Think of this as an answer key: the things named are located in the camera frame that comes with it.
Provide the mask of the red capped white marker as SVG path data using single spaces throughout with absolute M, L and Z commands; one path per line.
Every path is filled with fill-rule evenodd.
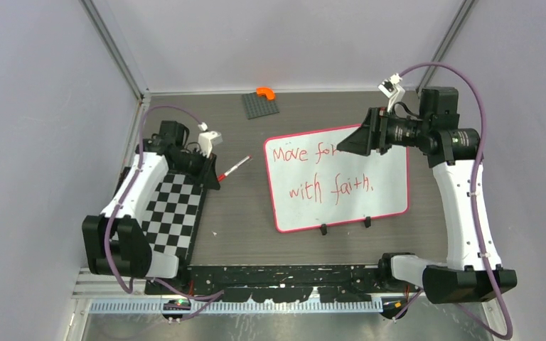
M 226 179 L 231 173 L 235 172 L 237 169 L 239 169 L 241 166 L 245 165 L 246 163 L 250 162 L 252 160 L 251 156 L 245 156 L 243 159 L 238 161 L 235 165 L 233 165 L 231 168 L 229 168 L 224 173 L 220 174 L 218 176 L 218 182 L 223 181 Z

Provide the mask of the pink framed whiteboard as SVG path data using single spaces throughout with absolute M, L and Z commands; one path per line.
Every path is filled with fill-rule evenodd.
M 339 151 L 357 127 L 275 136 L 263 150 L 278 232 L 401 215 L 410 206 L 409 152 L 380 155 Z

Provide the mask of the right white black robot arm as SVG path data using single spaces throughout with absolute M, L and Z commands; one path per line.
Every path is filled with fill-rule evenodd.
M 453 87 L 428 87 L 417 113 L 400 117 L 394 109 L 372 107 L 338 145 L 340 151 L 360 156 L 386 153 L 393 146 L 415 147 L 427 157 L 446 221 L 446 261 L 385 253 L 377 279 L 390 292 L 403 284 L 416 286 L 435 304 L 490 301 L 518 282 L 516 272 L 502 265 L 493 243 L 481 184 L 483 167 L 477 161 L 481 137 L 477 130 L 459 126 L 458 101 Z

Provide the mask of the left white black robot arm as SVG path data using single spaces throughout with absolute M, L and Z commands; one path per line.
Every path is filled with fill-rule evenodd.
M 218 131 L 204 123 L 195 144 L 189 129 L 163 121 L 144 137 L 112 201 L 82 222 L 88 266 L 93 274 L 162 278 L 173 294 L 183 293 L 190 276 L 183 267 L 191 233 L 208 190 L 219 190 L 214 146 Z

